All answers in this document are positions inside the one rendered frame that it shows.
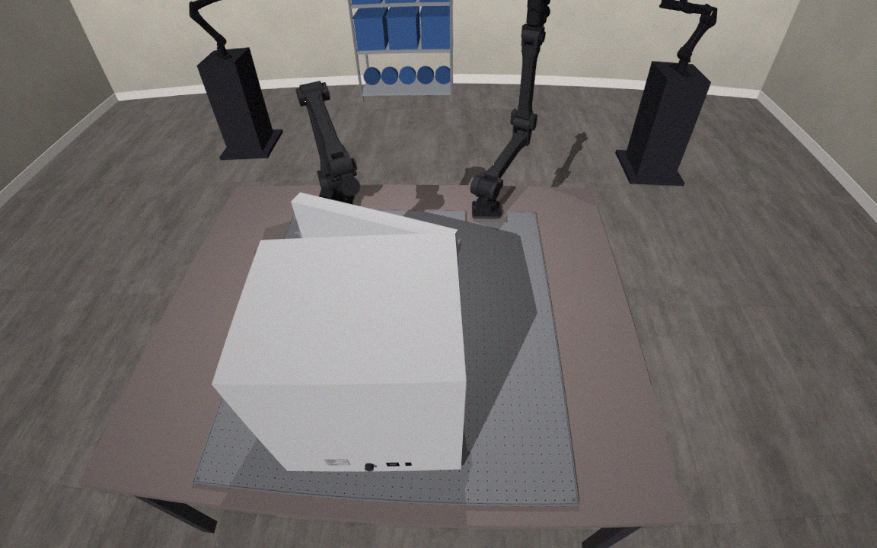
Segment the white table-top freezer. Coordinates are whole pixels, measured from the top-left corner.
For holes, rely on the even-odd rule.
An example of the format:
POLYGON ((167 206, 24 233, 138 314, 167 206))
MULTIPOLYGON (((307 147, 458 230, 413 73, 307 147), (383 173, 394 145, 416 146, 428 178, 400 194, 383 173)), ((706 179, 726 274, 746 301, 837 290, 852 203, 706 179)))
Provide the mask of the white table-top freezer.
POLYGON ((461 470, 458 230, 292 208, 302 238, 259 242, 212 386, 287 471, 461 470))

